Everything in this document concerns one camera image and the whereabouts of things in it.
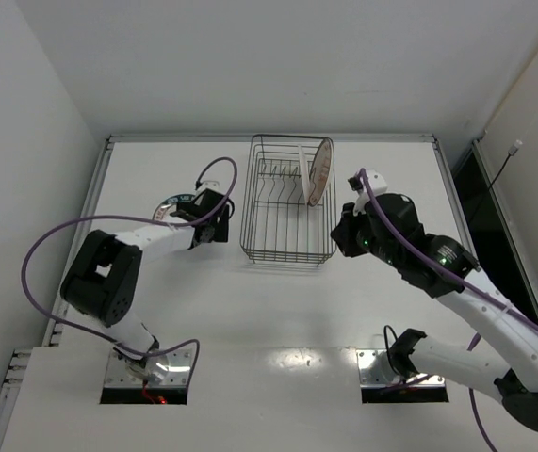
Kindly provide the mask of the green rim plate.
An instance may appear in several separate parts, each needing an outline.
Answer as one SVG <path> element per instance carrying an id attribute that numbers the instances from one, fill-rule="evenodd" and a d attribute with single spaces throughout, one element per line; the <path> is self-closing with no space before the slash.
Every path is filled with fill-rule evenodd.
<path id="1" fill-rule="evenodd" d="M 152 219 L 155 221 L 167 222 L 171 216 L 171 213 L 176 211 L 177 204 L 184 202 L 191 202 L 195 195 L 192 193 L 182 193 L 169 196 L 163 202 L 161 202 L 155 209 Z"/>

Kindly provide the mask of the orange sunburst plate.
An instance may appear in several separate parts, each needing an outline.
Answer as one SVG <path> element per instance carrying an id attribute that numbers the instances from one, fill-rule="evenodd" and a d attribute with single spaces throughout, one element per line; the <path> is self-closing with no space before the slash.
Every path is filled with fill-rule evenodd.
<path id="1" fill-rule="evenodd" d="M 334 165 L 334 144 L 330 138 L 324 138 L 318 145 L 309 172 L 307 204 L 316 206 L 320 202 L 330 181 Z"/>

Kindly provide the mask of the black rim flower plate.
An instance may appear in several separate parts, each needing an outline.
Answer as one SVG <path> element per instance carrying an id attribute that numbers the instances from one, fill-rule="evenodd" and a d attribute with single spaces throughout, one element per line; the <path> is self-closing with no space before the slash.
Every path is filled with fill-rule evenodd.
<path id="1" fill-rule="evenodd" d="M 304 204 L 307 205 L 310 201 L 310 178 L 308 173 L 308 162 L 302 146 L 298 146 L 299 168 L 300 178 L 302 182 L 302 194 L 304 198 Z"/>

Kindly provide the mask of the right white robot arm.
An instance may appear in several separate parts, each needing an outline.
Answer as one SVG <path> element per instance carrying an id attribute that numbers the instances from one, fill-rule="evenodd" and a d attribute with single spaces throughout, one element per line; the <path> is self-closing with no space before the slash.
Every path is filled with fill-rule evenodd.
<path id="1" fill-rule="evenodd" d="M 467 249 L 451 237 L 425 232 L 411 199 L 387 193 L 376 204 L 421 254 L 415 256 L 399 242 L 372 202 L 362 208 L 343 205 L 331 232 L 342 254 L 381 259 L 406 283 L 460 316 L 498 354 L 481 355 L 407 329 L 376 359 L 380 382 L 438 375 L 491 397 L 517 422 L 538 432 L 538 332 L 510 302 L 496 296 L 496 287 Z M 475 288 L 495 296 L 496 303 L 475 294 Z"/>

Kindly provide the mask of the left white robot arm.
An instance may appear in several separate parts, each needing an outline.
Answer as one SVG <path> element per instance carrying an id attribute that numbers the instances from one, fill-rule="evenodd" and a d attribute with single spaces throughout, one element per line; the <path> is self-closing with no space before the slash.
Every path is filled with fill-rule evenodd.
<path id="1" fill-rule="evenodd" d="M 131 367 L 149 373 L 149 354 L 159 342 L 132 309 L 140 268 L 170 253 L 227 242 L 234 210 L 230 199 L 209 186 L 165 200 L 152 222 L 135 230 L 90 232 L 60 286 L 61 298 L 94 319 Z"/>

